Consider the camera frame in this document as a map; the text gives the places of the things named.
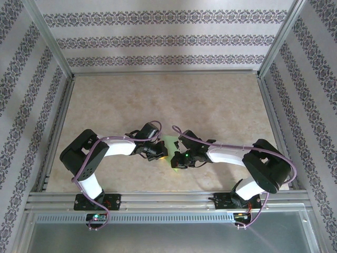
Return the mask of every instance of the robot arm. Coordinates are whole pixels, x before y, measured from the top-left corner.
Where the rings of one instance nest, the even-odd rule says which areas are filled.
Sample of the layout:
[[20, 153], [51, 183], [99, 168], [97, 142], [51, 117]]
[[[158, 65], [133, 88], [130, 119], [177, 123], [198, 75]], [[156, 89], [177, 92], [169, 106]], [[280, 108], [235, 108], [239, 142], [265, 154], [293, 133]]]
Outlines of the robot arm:
[[[201, 140], [190, 130], [183, 134]], [[240, 180], [231, 192], [231, 200], [237, 207], [245, 206], [247, 201], [265, 191], [277, 193], [291, 171], [287, 162], [266, 153], [215, 147], [213, 146], [213, 144], [216, 144], [215, 140], [207, 140], [206, 142], [210, 145], [206, 145], [182, 135], [179, 140], [187, 150], [183, 153], [175, 152], [175, 156], [171, 160], [172, 168], [187, 169], [188, 167], [195, 167], [196, 161], [199, 161], [226, 162], [244, 166], [248, 169], [251, 176]], [[276, 148], [263, 139], [259, 139], [253, 146], [280, 154]]]
[[[147, 123], [141, 130], [135, 130], [125, 137], [132, 139], [149, 139], [158, 133], [159, 129], [152, 123]], [[84, 130], [60, 155], [60, 160], [65, 167], [75, 176], [79, 172], [88, 151], [100, 139], [92, 130]], [[95, 170], [102, 159], [109, 155], [135, 155], [140, 154], [148, 161], [167, 156], [164, 141], [131, 141], [108, 139], [101, 141], [93, 150], [83, 172], [78, 178], [83, 191], [93, 200], [101, 203], [104, 190], [95, 176]]]

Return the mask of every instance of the wire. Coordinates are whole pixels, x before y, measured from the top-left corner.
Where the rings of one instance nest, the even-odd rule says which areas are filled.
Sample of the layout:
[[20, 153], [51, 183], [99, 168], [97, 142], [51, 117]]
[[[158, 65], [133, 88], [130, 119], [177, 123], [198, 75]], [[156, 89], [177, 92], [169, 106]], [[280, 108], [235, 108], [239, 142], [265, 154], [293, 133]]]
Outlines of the wire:
[[[239, 146], [239, 145], [229, 145], [229, 144], [214, 144], [214, 143], [209, 143], [209, 142], [206, 142], [206, 141], [202, 141], [202, 140], [199, 140], [199, 139], [195, 139], [193, 137], [190, 137], [186, 134], [184, 134], [181, 129], [179, 127], [177, 127], [176, 125], [173, 125], [172, 126], [172, 129], [177, 132], [178, 134], [180, 134], [181, 136], [185, 137], [185, 138], [188, 138], [192, 141], [196, 141], [196, 142], [199, 142], [199, 143], [202, 143], [202, 144], [206, 144], [206, 145], [209, 145], [209, 146], [213, 146], [213, 147], [219, 147], [219, 148], [229, 148], [229, 149], [239, 149], [239, 150], [256, 150], [258, 152], [263, 152], [263, 153], [267, 153], [267, 154], [271, 154], [271, 155], [274, 155], [278, 158], [281, 158], [283, 159], [284, 161], [286, 161], [292, 168], [293, 170], [293, 176], [289, 179], [289, 180], [286, 180], [283, 182], [283, 184], [288, 184], [288, 183], [291, 183], [297, 176], [297, 169], [296, 169], [296, 166], [294, 165], [294, 163], [289, 160], [287, 157], [285, 157], [284, 155], [281, 155], [281, 154], [278, 154], [276, 152], [273, 152], [273, 151], [270, 151], [270, 150], [266, 150], [266, 149], [260, 149], [260, 148], [255, 148], [255, 147], [246, 147], [246, 146]], [[251, 220], [251, 222], [249, 222], [247, 225], [242, 223], [242, 222], [239, 222], [239, 221], [235, 221], [236, 223], [242, 225], [241, 227], [238, 225], [238, 229], [239, 228], [244, 228], [246, 229], [247, 227], [249, 227], [251, 224], [253, 224], [257, 218], [260, 216], [261, 212], [262, 212], [262, 209], [264, 208], [265, 204], [267, 203], [267, 200], [268, 200], [268, 197], [269, 197], [269, 192], [267, 192], [267, 196], [265, 197], [265, 200], [261, 206], [261, 208], [259, 209], [257, 215], [255, 216], [255, 218], [253, 220]]]
[[[153, 139], [157, 139], [157, 138], [159, 137], [159, 135], [161, 134], [161, 132], [162, 132], [162, 124], [161, 124], [159, 121], [157, 121], [157, 120], [153, 120], [153, 121], [151, 121], [150, 123], [157, 123], [157, 124], [159, 125], [158, 133], [155, 134], [154, 136], [152, 136], [151, 138], [147, 138], [147, 139], [135, 139], [135, 138], [129, 138], [129, 137], [124, 137], [124, 136], [109, 136], [109, 137], [103, 137], [103, 138], [100, 138], [99, 140], [97, 140], [97, 141], [94, 143], [94, 145], [90, 148], [89, 153], [86, 155], [86, 158], [85, 158], [85, 160], [84, 160], [84, 162], [83, 162], [83, 164], [82, 164], [80, 170], [77, 172], [76, 176], [74, 176], [74, 177], [72, 178], [72, 182], [75, 183], [75, 184], [77, 185], [77, 187], [80, 189], [81, 193], [82, 193], [82, 194], [83, 194], [83, 195], [84, 195], [84, 196], [85, 196], [91, 203], [93, 203], [93, 204], [95, 204], [95, 205], [97, 205], [97, 206], [103, 208], [103, 209], [106, 211], [106, 214], [107, 214], [107, 215], [106, 215], [106, 220], [105, 220], [105, 222], [104, 222], [101, 226], [99, 226], [98, 228], [95, 228], [96, 231], [99, 230], [99, 229], [101, 229], [101, 228], [103, 228], [103, 227], [105, 227], [106, 224], [109, 222], [110, 212], [109, 212], [109, 210], [108, 210], [104, 205], [102, 205], [102, 204], [96, 202], [95, 200], [93, 200], [92, 198], [90, 198], [90, 197], [88, 196], [88, 194], [83, 190], [82, 186], [80, 185], [80, 183], [79, 183], [79, 181], [78, 181], [78, 178], [80, 177], [80, 175], [82, 174], [82, 172], [83, 172], [85, 166], [87, 165], [90, 156], [91, 156], [92, 153], [94, 152], [94, 149], [96, 148], [96, 146], [97, 146], [101, 141], [106, 141], [106, 140], [151, 141], [151, 140], [153, 140]], [[91, 222], [92, 222], [92, 220], [90, 220], [89, 223], [88, 223], [89, 230], [92, 229], [92, 227], [91, 227]]]
[[251, 216], [252, 215], [252, 204], [250, 203], [250, 202], [248, 202], [248, 209], [249, 209], [249, 211], [248, 211], [248, 216]]
[[244, 228], [246, 229], [247, 227], [249, 227], [251, 224], [253, 224], [257, 219], [258, 217], [260, 216], [261, 212], [262, 212], [262, 209], [265, 207], [265, 204], [267, 203], [267, 200], [269, 198], [269, 192], [264, 192], [264, 193], [267, 193], [267, 196], [265, 196], [265, 200], [261, 206], [261, 208], [259, 209], [259, 211], [257, 212], [257, 215], [254, 217], [254, 219], [251, 220], [251, 222], [249, 222], [248, 224], [245, 224], [243, 222], [240, 222], [240, 221], [235, 221], [235, 223], [238, 223], [242, 226], [237, 226], [238, 228]]
[[195, 168], [203, 167], [206, 163], [207, 163], [207, 162], [204, 162], [202, 165], [199, 165], [199, 166], [197, 166], [197, 167], [195, 167]]
[[142, 154], [139, 154], [142, 158], [144, 159], [147, 159], [146, 156], [142, 155]]

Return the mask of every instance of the metal frame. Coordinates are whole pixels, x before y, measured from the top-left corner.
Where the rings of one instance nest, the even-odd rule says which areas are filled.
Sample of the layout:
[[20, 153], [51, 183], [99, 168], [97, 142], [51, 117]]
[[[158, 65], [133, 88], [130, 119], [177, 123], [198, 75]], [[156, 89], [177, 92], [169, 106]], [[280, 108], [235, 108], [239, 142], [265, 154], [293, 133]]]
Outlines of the metal frame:
[[272, 64], [273, 60], [275, 59], [276, 55], [279, 52], [279, 49], [281, 48], [285, 38], [288, 36], [292, 26], [294, 25], [299, 13], [302, 10], [302, 7], [304, 6], [306, 0], [295, 0], [293, 4], [291, 5], [288, 14], [279, 29], [278, 33], [276, 34], [276, 37], [273, 41], [272, 46], [267, 52], [267, 55], [265, 56], [265, 59], [258, 71], [259, 77], [263, 78], [268, 69], [270, 68], [270, 65]]
[[58, 64], [60, 65], [61, 69], [65, 73], [67, 77], [73, 77], [73, 72], [70, 69], [70, 66], [64, 57], [63, 53], [61, 52], [60, 47], [58, 46], [56, 39], [54, 38], [52, 32], [50, 31], [44, 17], [42, 16], [41, 12], [39, 11], [35, 0], [22, 0], [23, 5], [27, 9], [28, 13], [30, 14], [32, 20], [34, 21], [36, 27], [40, 31], [42, 37], [44, 38], [46, 44], [50, 48], [53, 53], [53, 56], [56, 58]]
[[[292, 4], [289, 13], [282, 24], [276, 38], [269, 49], [259, 71], [252, 70], [224, 70], [224, 71], [160, 71], [160, 72], [115, 72], [115, 73], [86, 73], [75, 74], [75, 76], [96, 76], [96, 75], [158, 75], [158, 74], [256, 74], [257, 82], [260, 87], [262, 98], [266, 107], [267, 115], [270, 120], [273, 135], [278, 149], [288, 155], [282, 133], [273, 110], [273, 106], [268, 95], [266, 85], [264, 82], [264, 76], [267, 73], [270, 65], [276, 57], [279, 49], [284, 42], [285, 38], [289, 34], [291, 27], [293, 26], [298, 14], [300, 13], [305, 0], [295, 0]], [[48, 46], [51, 48], [53, 55], [56, 57], [63, 71], [72, 77], [73, 73], [62, 54], [60, 48], [53, 35], [51, 34], [47, 24], [45, 23], [43, 16], [39, 12], [34, 0], [23, 0], [25, 7], [32, 16], [34, 22], [39, 28], [41, 34], [46, 40]], [[54, 161], [58, 141], [61, 136], [63, 123], [65, 121], [67, 108], [71, 99], [72, 90], [74, 87], [73, 80], [68, 86], [66, 91], [66, 97], [61, 105], [60, 116], [56, 124], [56, 131], [52, 138], [51, 149], [47, 157], [46, 167], [43, 172], [45, 177], [51, 171]], [[203, 215], [214, 215], [218, 213], [235, 213], [242, 212], [244, 210], [216, 210], [214, 203], [208, 199], [213, 195], [213, 192], [122, 192], [121, 209], [120, 211], [114, 211], [113, 215], [128, 215], [141, 216], [144, 214], [177, 214], [177, 215], [194, 215], [196, 213]], [[36, 192], [30, 193], [28, 201], [26, 203], [25, 211], [21, 219], [18, 233], [15, 239], [13, 252], [27, 252], [29, 243], [32, 238], [34, 226], [39, 222], [39, 217], [42, 215], [85, 215], [90, 212], [74, 211], [73, 204], [76, 193], [46, 193]], [[299, 212], [302, 219], [303, 229], [307, 237], [312, 252], [327, 252], [324, 240], [318, 228], [318, 222], [315, 215], [313, 215], [312, 206], [305, 190], [289, 190], [280, 191], [277, 194], [272, 194], [266, 208], [263, 212], [279, 212], [279, 211], [295, 211]]]
[[[234, 222], [233, 213], [246, 210], [216, 210], [209, 200], [214, 192], [120, 192], [120, 211], [111, 211], [110, 223], [191, 223]], [[14, 252], [27, 252], [36, 223], [84, 223], [85, 211], [74, 211], [76, 193], [30, 193], [19, 232], [14, 242]], [[325, 252], [321, 247], [319, 231], [314, 217], [308, 215], [312, 206], [305, 190], [280, 191], [272, 194], [263, 212], [299, 212], [303, 229], [312, 252]], [[184, 217], [184, 220], [163, 221], [151, 219], [139, 222], [137, 217]], [[194, 217], [205, 217], [197, 221]]]

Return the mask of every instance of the metal panel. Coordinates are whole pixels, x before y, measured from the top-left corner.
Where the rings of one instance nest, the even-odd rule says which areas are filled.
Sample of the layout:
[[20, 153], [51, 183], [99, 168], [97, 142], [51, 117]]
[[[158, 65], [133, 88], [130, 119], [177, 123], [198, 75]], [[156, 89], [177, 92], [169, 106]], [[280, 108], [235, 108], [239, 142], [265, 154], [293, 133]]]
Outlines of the metal panel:
[[[240, 229], [240, 231], [237, 231], [232, 225], [228, 227], [226, 224], [220, 223], [232, 223], [234, 213], [246, 210], [215, 210], [214, 203], [208, 199], [213, 195], [213, 192], [120, 192], [119, 194], [122, 195], [124, 208], [120, 211], [110, 212], [110, 223], [113, 224], [107, 225], [102, 232], [94, 234], [89, 233], [87, 227], [84, 226], [84, 219], [89, 212], [73, 210], [75, 193], [31, 193], [24, 214], [25, 216], [28, 215], [28, 218], [25, 225], [21, 226], [22, 231], [19, 231], [16, 238], [17, 252], [27, 252], [27, 249], [30, 249], [30, 252], [40, 252], [41, 245], [44, 245], [51, 252], [58, 252], [60, 249], [63, 251], [59, 252], [76, 252], [74, 245], [72, 245], [73, 239], [81, 240], [81, 243], [84, 241], [84, 244], [87, 241], [97, 240], [99, 245], [107, 245], [109, 242], [105, 242], [106, 239], [100, 240], [107, 237], [109, 238], [108, 241], [110, 239], [114, 241], [120, 235], [120, 232], [126, 233], [127, 231], [129, 234], [126, 233], [118, 241], [128, 245], [128, 238], [142, 237], [145, 233], [142, 229], [155, 231], [156, 226], [160, 226], [161, 231], [157, 231], [156, 235], [152, 236], [153, 240], [160, 241], [166, 238], [170, 242], [175, 238], [170, 238], [170, 235], [166, 235], [165, 231], [170, 231], [169, 234], [181, 233], [184, 229], [191, 229], [189, 226], [193, 226], [193, 229], [191, 229], [193, 237], [186, 237], [185, 244], [181, 244], [184, 249], [195, 243], [192, 238], [198, 238], [197, 241], [199, 242], [203, 238], [212, 241], [210, 235], [213, 237], [221, 236], [221, 239], [218, 238], [219, 242], [213, 243], [217, 247], [223, 247], [222, 242], [228, 239], [227, 236], [235, 235], [235, 239], [232, 238], [231, 240], [237, 240], [239, 246], [233, 244], [230, 240], [226, 241], [226, 245], [237, 247], [232, 248], [230, 252], [233, 252], [233, 250], [246, 252], [247, 249], [242, 248], [242, 245], [249, 244], [251, 244], [250, 250], [252, 250], [252, 247], [256, 247], [259, 252], [264, 252], [265, 247], [261, 249], [260, 245], [273, 241], [275, 238], [278, 238], [278, 240], [269, 243], [266, 252], [270, 252], [271, 248], [275, 250], [274, 252], [278, 252], [278, 247], [281, 246], [285, 247], [281, 248], [283, 252], [285, 250], [286, 252], [319, 252], [318, 250], [321, 250], [317, 239], [320, 238], [320, 232], [313, 227], [312, 217], [308, 216], [308, 210], [311, 210], [312, 207], [305, 190], [280, 191], [278, 194], [272, 194], [265, 209], [262, 210], [263, 213], [259, 220], [247, 230]], [[203, 229], [207, 231], [206, 235], [203, 234]], [[256, 230], [259, 230], [263, 236], [258, 235]], [[98, 234], [102, 238], [93, 239]], [[290, 248], [287, 248], [288, 244], [292, 245], [291, 249], [294, 250], [290, 251]], [[136, 250], [142, 252], [144, 245], [148, 249], [155, 247], [153, 251], [156, 252], [156, 247], [164, 247], [165, 244], [141, 241], [138, 243]], [[305, 249], [305, 251], [297, 250], [298, 245], [301, 245], [302, 250]], [[86, 252], [89, 248], [87, 246], [85, 249], [81, 249], [81, 252]], [[198, 246], [198, 249], [209, 252], [202, 246]], [[135, 251], [134, 248], [128, 248], [124, 245], [120, 250]]]
[[264, 213], [247, 230], [227, 223], [36, 224], [28, 252], [312, 252], [298, 212]]

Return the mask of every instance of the black mounting bracket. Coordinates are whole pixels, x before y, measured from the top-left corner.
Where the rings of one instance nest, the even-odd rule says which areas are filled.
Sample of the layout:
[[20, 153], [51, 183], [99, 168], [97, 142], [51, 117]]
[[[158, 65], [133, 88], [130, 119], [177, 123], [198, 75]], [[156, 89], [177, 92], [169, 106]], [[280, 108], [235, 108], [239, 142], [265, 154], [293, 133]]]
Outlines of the black mounting bracket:
[[[201, 140], [191, 130], [186, 130], [184, 134], [194, 139]], [[195, 166], [196, 161], [203, 162], [204, 164], [208, 162], [213, 163], [212, 160], [206, 154], [210, 147], [209, 145], [190, 140], [182, 135], [179, 136], [178, 139], [187, 148], [187, 151], [183, 153], [180, 153], [180, 151], [174, 152], [174, 157], [171, 159], [172, 168], [174, 169], [187, 169], [188, 167], [198, 168]], [[207, 140], [206, 142], [211, 144], [214, 143], [215, 141], [216, 140]], [[178, 141], [174, 143], [177, 149], [179, 149], [178, 143], [179, 143]]]
[[[273, 145], [263, 139], [258, 139], [253, 146], [281, 154]], [[291, 171], [290, 165], [283, 159], [256, 150], [251, 150], [245, 154], [242, 162], [256, 184], [269, 193], [277, 193]]]
[[[120, 194], [109, 194], [104, 195], [102, 205], [104, 205], [110, 211], [119, 211], [121, 206], [121, 195]], [[100, 211], [104, 210], [97, 205], [92, 204], [83, 194], [77, 194], [74, 203], [75, 211]]]
[[[80, 170], [82, 164], [86, 159], [86, 153], [83, 149], [90, 150], [94, 143], [98, 140], [97, 134], [91, 129], [84, 130], [60, 155], [60, 160], [64, 166], [74, 176]], [[104, 158], [109, 146], [105, 142], [100, 142], [93, 150], [88, 163], [86, 164], [83, 172], [78, 178], [79, 181], [83, 181], [89, 178], [97, 169], [97, 166]]]
[[252, 209], [261, 208], [261, 198], [260, 195], [253, 196], [250, 200], [246, 202], [241, 207], [238, 207], [232, 200], [232, 194], [230, 192], [217, 192], [213, 194], [213, 198], [210, 200], [214, 201], [214, 206], [216, 210], [219, 209], [244, 209], [248, 208], [248, 203], [252, 205]]

